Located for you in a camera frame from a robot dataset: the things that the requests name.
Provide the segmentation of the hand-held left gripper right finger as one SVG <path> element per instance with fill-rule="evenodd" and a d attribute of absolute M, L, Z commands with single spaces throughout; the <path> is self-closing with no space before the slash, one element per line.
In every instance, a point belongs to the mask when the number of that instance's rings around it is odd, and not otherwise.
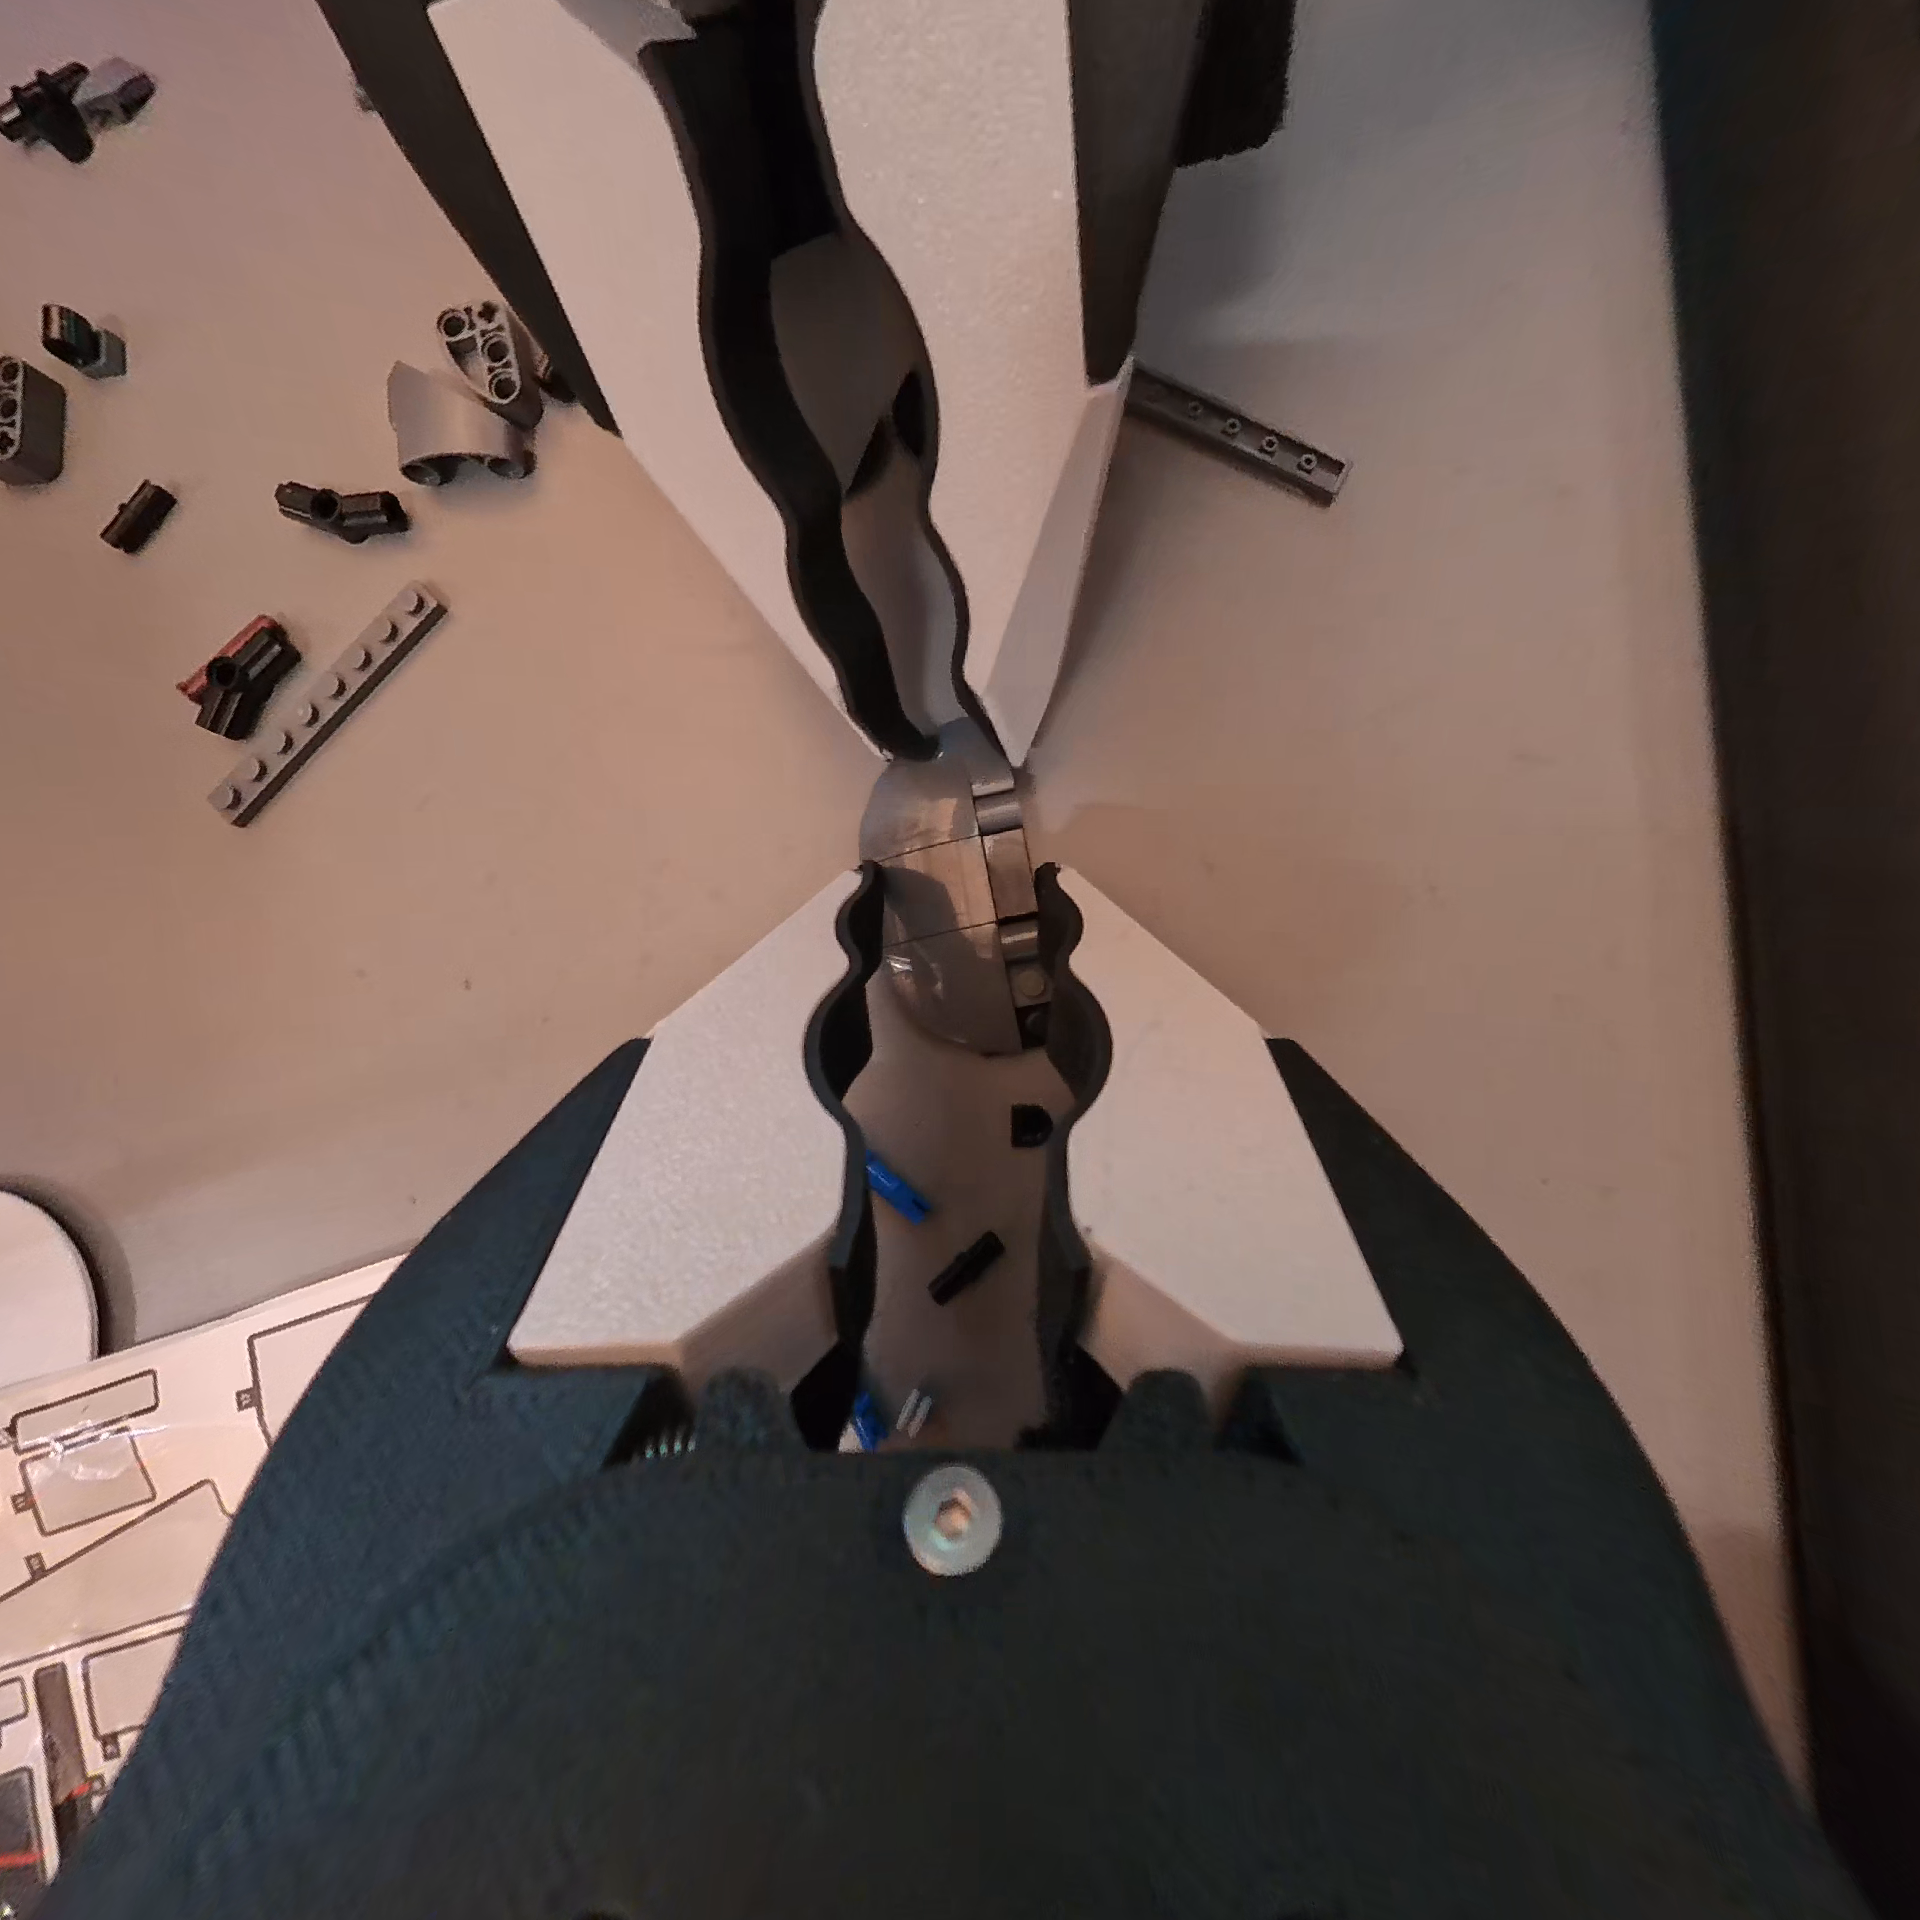
<path fill-rule="evenodd" d="M 1267 1034 L 1072 868 L 1038 870 L 1047 1060 L 1043 1436 L 1088 1448 L 1143 1376 L 1208 1417 L 1253 1370 L 1380 1372 L 1404 1338 Z"/>

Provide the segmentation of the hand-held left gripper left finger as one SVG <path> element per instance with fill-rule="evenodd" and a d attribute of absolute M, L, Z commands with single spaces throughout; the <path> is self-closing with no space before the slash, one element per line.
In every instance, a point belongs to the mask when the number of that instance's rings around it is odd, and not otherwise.
<path fill-rule="evenodd" d="M 656 1365 L 689 1395 L 759 1372 L 809 1448 L 843 1445 L 877 1292 L 847 1093 L 879 920 L 877 868 L 853 868 L 656 1024 L 518 1309 L 518 1365 Z"/>

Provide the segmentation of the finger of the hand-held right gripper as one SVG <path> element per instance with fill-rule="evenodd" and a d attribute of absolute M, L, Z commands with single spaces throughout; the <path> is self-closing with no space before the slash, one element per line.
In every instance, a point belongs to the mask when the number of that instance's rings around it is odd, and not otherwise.
<path fill-rule="evenodd" d="M 427 18 L 635 465 L 877 755 L 929 757 L 776 348 L 741 34 L 635 4 Z"/>
<path fill-rule="evenodd" d="M 918 326 L 943 683 L 1023 765 L 1065 662 L 1131 362 L 1085 355 L 1070 12 L 830 3 L 814 90 L 853 222 Z"/>

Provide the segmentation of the dark grey domed lego assembly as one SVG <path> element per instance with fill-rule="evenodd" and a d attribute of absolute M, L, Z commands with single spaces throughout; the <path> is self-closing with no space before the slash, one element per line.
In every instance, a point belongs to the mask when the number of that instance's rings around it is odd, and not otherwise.
<path fill-rule="evenodd" d="M 979 724 L 879 773 L 859 854 L 879 867 L 879 957 L 913 1024 L 985 1059 L 1039 1048 L 1052 986 L 1021 793 Z"/>

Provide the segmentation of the grey triangular lego liftarm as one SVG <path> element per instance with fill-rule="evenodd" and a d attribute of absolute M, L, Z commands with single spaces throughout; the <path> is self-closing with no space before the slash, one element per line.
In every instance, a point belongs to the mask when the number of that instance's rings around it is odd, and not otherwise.
<path fill-rule="evenodd" d="M 536 429 L 543 416 L 536 349 L 502 301 L 443 307 L 437 332 L 454 370 L 491 414 L 517 429 Z"/>

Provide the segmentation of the dark grey lego plate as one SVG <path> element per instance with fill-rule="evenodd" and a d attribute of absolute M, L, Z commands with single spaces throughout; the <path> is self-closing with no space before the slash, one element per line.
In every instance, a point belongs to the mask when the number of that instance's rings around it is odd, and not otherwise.
<path fill-rule="evenodd" d="M 1131 372 L 1124 412 L 1239 473 L 1254 473 L 1318 508 L 1337 501 L 1350 470 L 1350 465 L 1331 450 L 1155 368 Z"/>

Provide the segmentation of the light grey curved lego panel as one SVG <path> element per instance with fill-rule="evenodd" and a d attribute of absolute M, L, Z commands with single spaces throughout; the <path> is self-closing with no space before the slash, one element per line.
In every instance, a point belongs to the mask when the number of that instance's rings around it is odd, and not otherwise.
<path fill-rule="evenodd" d="M 417 490 L 439 490 L 467 467 L 509 481 L 536 469 L 533 433 L 457 379 L 395 362 L 385 404 L 399 476 Z"/>

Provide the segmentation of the black lego cross connector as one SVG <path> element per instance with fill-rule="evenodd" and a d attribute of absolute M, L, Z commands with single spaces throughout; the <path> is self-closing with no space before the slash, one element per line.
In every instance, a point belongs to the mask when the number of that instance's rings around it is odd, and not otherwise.
<path fill-rule="evenodd" d="M 30 80 L 8 88 L 3 99 L 3 140 L 23 148 L 46 146 L 71 162 L 94 155 L 94 133 L 78 107 L 86 75 L 84 62 L 68 62 L 52 72 L 38 69 Z"/>

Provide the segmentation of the black angled lego connector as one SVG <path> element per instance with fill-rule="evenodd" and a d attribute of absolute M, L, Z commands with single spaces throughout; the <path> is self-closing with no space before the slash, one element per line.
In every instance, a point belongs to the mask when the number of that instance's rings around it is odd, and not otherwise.
<path fill-rule="evenodd" d="M 279 482 L 275 508 L 288 521 L 312 533 L 335 537 L 344 545 L 363 545 L 375 537 L 403 537 L 411 531 L 411 517 L 399 499 L 385 490 L 335 492 L 302 482 Z"/>

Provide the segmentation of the dark grey lego beam block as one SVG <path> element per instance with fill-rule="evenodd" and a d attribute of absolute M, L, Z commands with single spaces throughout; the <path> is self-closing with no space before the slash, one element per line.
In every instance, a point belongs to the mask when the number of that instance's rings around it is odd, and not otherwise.
<path fill-rule="evenodd" d="M 3 355 L 0 476 L 8 490 L 52 484 L 63 470 L 63 386 L 36 365 Z"/>

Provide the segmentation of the long grey studded lego plate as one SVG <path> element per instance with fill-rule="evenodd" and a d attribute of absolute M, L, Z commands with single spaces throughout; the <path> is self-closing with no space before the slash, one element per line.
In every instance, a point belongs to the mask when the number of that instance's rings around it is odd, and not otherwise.
<path fill-rule="evenodd" d="M 213 811 L 233 827 L 252 825 L 446 616 L 447 603 L 430 582 L 405 582 L 335 658 L 270 700 L 238 761 L 207 793 Z"/>

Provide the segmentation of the black and red lego connector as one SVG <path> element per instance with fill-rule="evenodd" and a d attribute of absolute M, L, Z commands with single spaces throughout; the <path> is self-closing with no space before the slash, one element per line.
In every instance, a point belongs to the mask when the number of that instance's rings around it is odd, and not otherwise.
<path fill-rule="evenodd" d="M 197 730 L 243 741 L 300 666 L 302 653 L 283 621 L 259 616 L 175 688 L 195 706 Z"/>

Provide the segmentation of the sticker sheet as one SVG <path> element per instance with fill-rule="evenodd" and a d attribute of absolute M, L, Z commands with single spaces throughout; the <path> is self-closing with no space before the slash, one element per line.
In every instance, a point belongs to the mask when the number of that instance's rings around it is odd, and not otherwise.
<path fill-rule="evenodd" d="M 152 1714 L 207 1569 L 399 1256 L 3 1396 L 3 1913 L 32 1916 Z"/>

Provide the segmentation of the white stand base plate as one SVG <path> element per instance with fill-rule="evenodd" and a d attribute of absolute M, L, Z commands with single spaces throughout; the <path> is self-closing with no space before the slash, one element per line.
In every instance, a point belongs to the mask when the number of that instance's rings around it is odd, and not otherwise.
<path fill-rule="evenodd" d="M 3 1184 L 3 1387 L 63 1376 L 104 1353 L 104 1284 L 56 1198 Z"/>

